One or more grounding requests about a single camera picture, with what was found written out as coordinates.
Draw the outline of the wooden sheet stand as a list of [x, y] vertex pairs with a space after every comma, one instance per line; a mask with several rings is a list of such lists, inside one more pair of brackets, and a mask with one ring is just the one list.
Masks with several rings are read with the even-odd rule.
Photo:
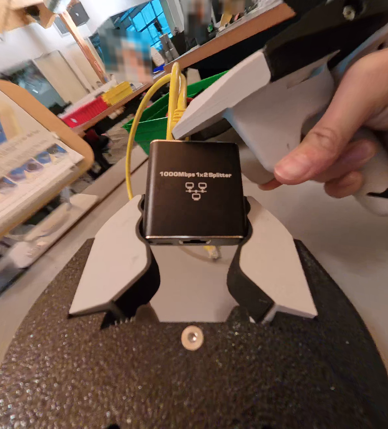
[[21, 109], [31, 115], [36, 121], [51, 132], [55, 132], [62, 143], [82, 155], [84, 158], [72, 168], [70, 174], [62, 179], [58, 179], [54, 185], [51, 185], [42, 194], [34, 196], [28, 200], [26, 205], [21, 208], [8, 221], [0, 222], [0, 239], [9, 233], [17, 225], [28, 220], [49, 201], [54, 199], [65, 187], [71, 185], [81, 175], [86, 173], [93, 164], [94, 155], [90, 146], [70, 127], [65, 125], [56, 115], [42, 105], [27, 90], [17, 86], [14, 83], [0, 80], [0, 91], [14, 101]]

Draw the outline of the black ethernet splitter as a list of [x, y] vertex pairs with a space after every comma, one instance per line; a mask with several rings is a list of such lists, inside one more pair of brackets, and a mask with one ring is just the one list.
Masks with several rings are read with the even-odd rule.
[[153, 140], [142, 234], [154, 245], [237, 245], [247, 235], [239, 147]]

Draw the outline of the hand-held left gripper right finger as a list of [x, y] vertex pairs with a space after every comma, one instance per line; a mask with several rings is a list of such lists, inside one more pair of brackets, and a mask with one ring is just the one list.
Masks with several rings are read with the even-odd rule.
[[318, 311], [292, 234], [254, 197], [245, 204], [248, 230], [229, 266], [230, 295], [257, 324], [279, 312], [314, 319]]

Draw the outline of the green plastic bin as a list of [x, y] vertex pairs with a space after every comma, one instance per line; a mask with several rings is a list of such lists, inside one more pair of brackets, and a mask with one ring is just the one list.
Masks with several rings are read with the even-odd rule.
[[[227, 71], [215, 74], [187, 86], [187, 101], [190, 102], [214, 82], [221, 78]], [[146, 108], [136, 129], [134, 141], [149, 154], [150, 142], [155, 139], [165, 139], [167, 128], [169, 95], [165, 94]]]

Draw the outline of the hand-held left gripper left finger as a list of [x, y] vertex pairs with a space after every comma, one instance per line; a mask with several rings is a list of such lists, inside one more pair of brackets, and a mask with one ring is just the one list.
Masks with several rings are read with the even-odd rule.
[[96, 233], [69, 317], [106, 312], [131, 319], [158, 292], [159, 267], [141, 235], [143, 201], [133, 197]]

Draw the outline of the red plastic bin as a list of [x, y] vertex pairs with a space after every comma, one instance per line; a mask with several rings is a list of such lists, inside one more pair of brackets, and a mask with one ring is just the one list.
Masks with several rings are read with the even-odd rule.
[[70, 128], [76, 128], [98, 116], [108, 108], [106, 101], [100, 96], [81, 107], [63, 115], [60, 119]]

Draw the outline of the grey desk with wooden edge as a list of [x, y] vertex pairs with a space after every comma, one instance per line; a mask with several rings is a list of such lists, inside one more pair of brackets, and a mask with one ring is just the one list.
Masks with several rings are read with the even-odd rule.
[[227, 29], [221, 31], [212, 40], [201, 46], [195, 46], [164, 66], [164, 72], [170, 73], [174, 63], [179, 63], [181, 69], [192, 66], [220, 51], [227, 49], [275, 25], [292, 19], [296, 12], [286, 3], [280, 3], [273, 8], [250, 13], [241, 18]]
[[76, 134], [82, 136], [83, 133], [84, 133], [84, 131], [86, 131], [87, 129], [95, 126], [98, 122], [100, 122], [101, 120], [105, 119], [109, 115], [112, 115], [116, 111], [124, 110], [124, 106], [128, 102], [130, 102], [131, 100], [136, 99], [136, 98], [140, 97], [142, 94], [146, 93], [148, 91], [148, 89], [150, 87], [152, 87], [152, 85], [155, 82], [157, 82], [160, 78], [164, 77], [166, 74], [168, 74], [168, 73], [165, 72], [165, 71], [163, 71], [161, 73], [158, 73], [158, 74], [154, 75], [153, 83], [144, 84], [142, 87], [140, 87], [139, 89], [135, 90], [131, 94], [127, 95], [125, 98], [123, 98], [122, 100], [120, 100], [118, 103], [116, 103], [116, 104], [111, 105], [110, 107], [108, 107], [106, 110], [104, 110], [103, 112], [101, 112], [99, 115], [95, 116], [94, 118], [90, 119], [89, 121], [85, 122], [84, 124], [81, 124], [81, 125], [79, 125], [79, 126], [77, 126], [75, 128], [72, 128], [72, 131], [74, 131]]

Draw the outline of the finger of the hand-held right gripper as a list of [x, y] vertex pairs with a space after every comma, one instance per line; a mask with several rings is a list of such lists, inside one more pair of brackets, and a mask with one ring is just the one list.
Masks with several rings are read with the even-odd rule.
[[265, 53], [256, 51], [193, 99], [173, 128], [174, 139], [181, 140], [215, 124], [228, 109], [266, 86], [270, 80]]

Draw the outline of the white stand base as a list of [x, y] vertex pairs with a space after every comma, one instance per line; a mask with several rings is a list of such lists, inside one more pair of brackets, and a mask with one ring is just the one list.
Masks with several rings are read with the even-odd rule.
[[98, 201], [98, 196], [75, 194], [22, 235], [9, 235], [16, 243], [8, 252], [9, 261], [26, 269], [66, 234]]

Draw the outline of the yellow plastic bin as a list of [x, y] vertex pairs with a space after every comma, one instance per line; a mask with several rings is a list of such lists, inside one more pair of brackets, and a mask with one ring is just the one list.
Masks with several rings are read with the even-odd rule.
[[112, 106], [119, 103], [121, 100], [133, 93], [133, 88], [130, 82], [122, 82], [101, 95], [107, 106]]

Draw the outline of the person's right hand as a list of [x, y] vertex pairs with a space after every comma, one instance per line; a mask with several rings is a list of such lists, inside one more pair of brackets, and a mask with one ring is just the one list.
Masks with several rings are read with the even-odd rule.
[[274, 190], [313, 180], [334, 198], [354, 195], [363, 184], [361, 168], [377, 153], [376, 143], [355, 134], [367, 127], [382, 135], [388, 151], [388, 48], [354, 63], [344, 74], [321, 119], [259, 185]]

